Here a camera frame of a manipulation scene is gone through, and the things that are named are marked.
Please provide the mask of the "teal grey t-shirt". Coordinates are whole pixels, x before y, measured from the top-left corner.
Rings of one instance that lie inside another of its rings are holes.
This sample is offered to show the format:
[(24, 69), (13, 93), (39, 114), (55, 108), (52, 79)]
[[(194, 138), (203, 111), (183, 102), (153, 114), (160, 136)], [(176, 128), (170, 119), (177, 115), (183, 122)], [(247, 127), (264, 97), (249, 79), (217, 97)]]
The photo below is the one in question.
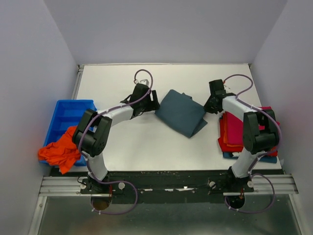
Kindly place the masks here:
[(207, 125), (205, 110), (191, 96), (170, 90), (155, 111), (155, 115), (174, 131), (193, 137)]

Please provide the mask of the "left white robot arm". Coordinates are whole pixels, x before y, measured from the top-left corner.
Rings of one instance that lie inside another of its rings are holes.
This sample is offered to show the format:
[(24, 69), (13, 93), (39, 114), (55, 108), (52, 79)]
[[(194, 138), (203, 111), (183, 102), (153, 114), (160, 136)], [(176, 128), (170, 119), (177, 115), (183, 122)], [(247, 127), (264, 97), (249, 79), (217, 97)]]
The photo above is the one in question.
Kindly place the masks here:
[(133, 93), (115, 107), (103, 111), (85, 110), (72, 136), (72, 142), (85, 158), (89, 176), (93, 178), (91, 187), (97, 193), (104, 193), (109, 186), (105, 179), (108, 170), (102, 152), (111, 128), (159, 108), (157, 92), (143, 83), (138, 83)]

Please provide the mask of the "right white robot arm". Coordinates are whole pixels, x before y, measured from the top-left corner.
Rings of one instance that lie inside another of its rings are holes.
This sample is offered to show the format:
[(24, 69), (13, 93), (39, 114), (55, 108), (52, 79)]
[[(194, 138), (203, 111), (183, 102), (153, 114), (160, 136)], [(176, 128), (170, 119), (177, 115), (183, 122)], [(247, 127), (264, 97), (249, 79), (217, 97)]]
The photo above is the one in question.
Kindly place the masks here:
[(276, 152), (281, 130), (272, 109), (260, 109), (247, 104), (234, 93), (228, 93), (221, 79), (209, 82), (210, 97), (204, 105), (211, 114), (229, 112), (243, 122), (243, 150), (230, 168), (232, 174), (225, 179), (225, 187), (235, 192), (243, 186), (241, 178), (251, 174), (256, 163), (264, 156)]

